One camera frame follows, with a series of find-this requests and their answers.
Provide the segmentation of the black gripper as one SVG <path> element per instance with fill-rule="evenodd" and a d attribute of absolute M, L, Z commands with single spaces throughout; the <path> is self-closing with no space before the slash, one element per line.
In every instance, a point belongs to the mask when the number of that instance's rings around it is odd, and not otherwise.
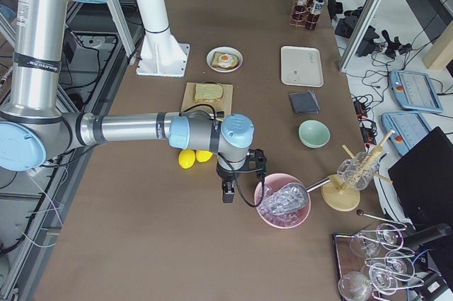
<path fill-rule="evenodd" d="M 234 170 L 225 169 L 220 164 L 217 164 L 216 171 L 222 180 L 222 202 L 232 203 L 235 196 L 234 185 L 236 175 Z"/>

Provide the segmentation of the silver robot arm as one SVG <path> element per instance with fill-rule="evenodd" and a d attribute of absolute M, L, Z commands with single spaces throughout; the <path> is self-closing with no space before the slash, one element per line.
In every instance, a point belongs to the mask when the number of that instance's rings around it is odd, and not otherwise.
<path fill-rule="evenodd" d="M 1 107 L 1 166 L 26 171 L 79 147 L 116 141 L 167 140 L 179 149 L 217 155 L 222 200 L 241 192 L 237 181 L 257 159 L 254 126 L 242 114 L 181 111 L 139 115 L 61 113 L 56 107 L 67 6 L 72 1 L 18 0 L 9 101 Z"/>

